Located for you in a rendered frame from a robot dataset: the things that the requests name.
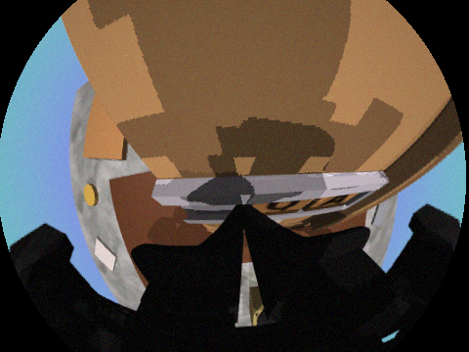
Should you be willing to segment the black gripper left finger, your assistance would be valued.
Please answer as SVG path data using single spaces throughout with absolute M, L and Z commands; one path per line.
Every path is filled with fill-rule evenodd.
M 142 243 L 132 259 L 148 282 L 223 288 L 228 310 L 238 324 L 239 289 L 243 255 L 243 204 L 238 204 L 218 231 L 196 246 Z

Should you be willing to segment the yellow round disc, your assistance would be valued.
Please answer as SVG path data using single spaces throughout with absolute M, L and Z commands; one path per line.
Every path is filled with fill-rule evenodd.
M 89 206 L 93 206 L 93 204 L 98 203 L 98 192 L 93 184 L 85 185 L 85 188 L 83 188 L 83 193 L 85 193 L 86 203 L 89 204 Z

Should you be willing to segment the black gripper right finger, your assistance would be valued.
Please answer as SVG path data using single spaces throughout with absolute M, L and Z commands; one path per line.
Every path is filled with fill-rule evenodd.
M 251 204 L 243 207 L 243 231 L 267 320 L 282 317 L 281 306 L 306 267 L 362 249 L 370 238 L 370 228 L 364 226 L 312 238 L 300 236 Z

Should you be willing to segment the tan flat rectangular card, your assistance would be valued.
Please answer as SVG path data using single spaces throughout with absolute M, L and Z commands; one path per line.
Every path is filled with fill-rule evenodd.
M 98 98 L 95 94 L 89 122 L 87 122 L 83 157 L 125 160 L 128 141 L 114 125 L 101 99 Z

